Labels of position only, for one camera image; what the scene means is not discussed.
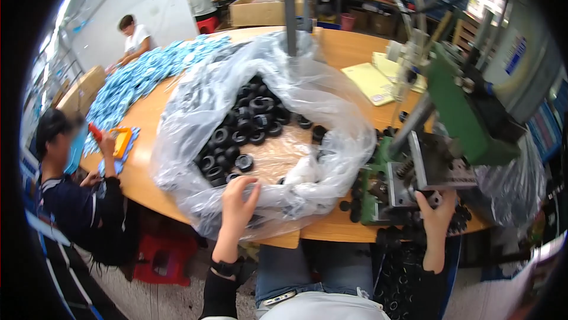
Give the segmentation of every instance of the black sleeve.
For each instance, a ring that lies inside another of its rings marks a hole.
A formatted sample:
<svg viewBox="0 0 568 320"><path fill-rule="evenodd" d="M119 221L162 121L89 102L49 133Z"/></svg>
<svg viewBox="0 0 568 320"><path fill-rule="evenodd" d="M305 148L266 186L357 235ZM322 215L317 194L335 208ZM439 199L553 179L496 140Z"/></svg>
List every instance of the black sleeve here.
<svg viewBox="0 0 568 320"><path fill-rule="evenodd" d="M205 280L203 290L203 312L200 319L207 316L229 316L237 318L237 307L235 300L237 297L238 284L236 281L219 277L211 268Z"/></svg>
<svg viewBox="0 0 568 320"><path fill-rule="evenodd" d="M124 195L116 177L105 178L104 198L96 201L96 212L105 227L120 228L124 221Z"/></svg>
<svg viewBox="0 0 568 320"><path fill-rule="evenodd" d="M434 272L422 271L417 288L412 293L412 319L437 320L444 296L446 295L448 279L447 267L435 274Z"/></svg>

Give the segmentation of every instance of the round table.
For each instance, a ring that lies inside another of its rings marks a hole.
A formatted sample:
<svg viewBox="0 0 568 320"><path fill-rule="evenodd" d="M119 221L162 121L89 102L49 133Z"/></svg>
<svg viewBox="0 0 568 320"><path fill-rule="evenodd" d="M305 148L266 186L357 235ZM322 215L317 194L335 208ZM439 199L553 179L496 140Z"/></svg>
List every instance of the round table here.
<svg viewBox="0 0 568 320"><path fill-rule="evenodd" d="M231 40L236 42L277 30L283 30L283 27L245 28L220 32L217 35L230 35ZM373 52L384 52L388 44L388 40L374 36L322 28L317 28L315 37L328 65L338 70L370 62ZM126 197L164 216L189 224L187 217L177 208L174 197L156 187L149 174L156 127L160 114L176 84L175 80L176 77L171 77L158 84L151 94L132 105L119 124L140 128L138 139L128 154L119 178ZM419 94L410 92L406 102L401 105L401 109L410 112L418 97ZM384 129L390 124L394 108L394 103L373 107L372 114L368 118L376 128ZM395 123L395 127L400 125L398 121ZM86 171L92 171L97 169L101 159L100 153L92 153L81 159L80 166ZM468 222L466 232L478 231L486 227L474 216ZM256 240L256 242L286 248L296 248L300 238L338 242L375 242L377 229L377 226L352 223L349 220L349 213L335 208L329 215L301 230Z"/></svg>

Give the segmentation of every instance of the short dark hair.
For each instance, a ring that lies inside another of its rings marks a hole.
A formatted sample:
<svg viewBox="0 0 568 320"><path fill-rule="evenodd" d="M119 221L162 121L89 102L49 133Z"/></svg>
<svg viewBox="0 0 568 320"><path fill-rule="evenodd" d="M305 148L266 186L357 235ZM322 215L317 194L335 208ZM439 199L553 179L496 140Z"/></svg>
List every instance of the short dark hair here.
<svg viewBox="0 0 568 320"><path fill-rule="evenodd" d="M118 24L118 30L123 31L132 24L134 24L134 17L131 14L125 15Z"/></svg>
<svg viewBox="0 0 568 320"><path fill-rule="evenodd" d="M54 108L47 108L39 118L38 128L36 129L36 152L39 160L46 156L46 144L53 141L58 134L66 134L73 130L73 125L67 120L62 111Z"/></svg>

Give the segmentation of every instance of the smartphone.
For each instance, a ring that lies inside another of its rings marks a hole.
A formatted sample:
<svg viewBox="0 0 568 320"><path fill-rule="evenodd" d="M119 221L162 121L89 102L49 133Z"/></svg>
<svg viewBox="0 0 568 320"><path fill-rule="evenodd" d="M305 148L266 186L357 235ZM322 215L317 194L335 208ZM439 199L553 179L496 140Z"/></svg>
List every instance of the smartphone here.
<svg viewBox="0 0 568 320"><path fill-rule="evenodd" d="M265 306L273 305L273 304L276 304L277 302L281 302L283 300L290 299L291 297L293 297L295 295L296 295L296 291L291 290L288 293L284 293L284 294L279 295L275 298L267 299L267 300L263 301L262 304L265 305Z"/></svg>

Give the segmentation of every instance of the wristwatch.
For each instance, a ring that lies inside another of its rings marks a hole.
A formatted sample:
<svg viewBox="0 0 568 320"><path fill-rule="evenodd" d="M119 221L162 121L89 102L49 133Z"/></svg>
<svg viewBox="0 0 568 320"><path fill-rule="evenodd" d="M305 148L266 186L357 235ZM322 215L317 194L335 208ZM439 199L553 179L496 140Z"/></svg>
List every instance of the wristwatch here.
<svg viewBox="0 0 568 320"><path fill-rule="evenodd" d="M238 274L241 272L241 268L243 267L244 258L241 256L239 257L235 263L227 263L227 262L215 262L211 259L211 268L213 268L218 274L222 275L223 277L237 277Z"/></svg>

